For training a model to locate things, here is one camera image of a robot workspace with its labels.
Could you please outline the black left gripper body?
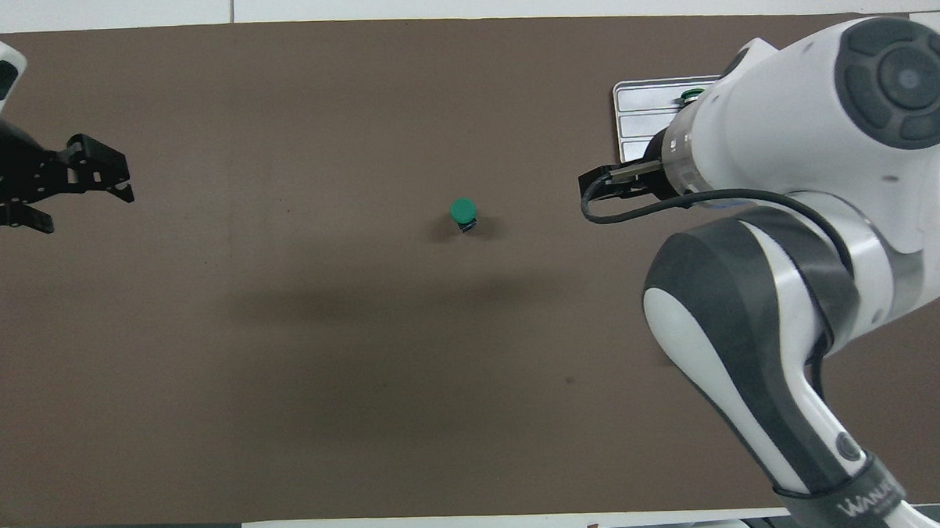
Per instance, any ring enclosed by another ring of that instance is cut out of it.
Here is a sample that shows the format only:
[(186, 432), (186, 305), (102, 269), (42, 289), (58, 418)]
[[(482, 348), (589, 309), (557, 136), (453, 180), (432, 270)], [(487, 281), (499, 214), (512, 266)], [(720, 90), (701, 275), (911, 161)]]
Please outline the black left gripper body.
[(64, 165), (56, 154), (11, 123), (0, 123), (0, 205), (31, 205), (63, 191)]

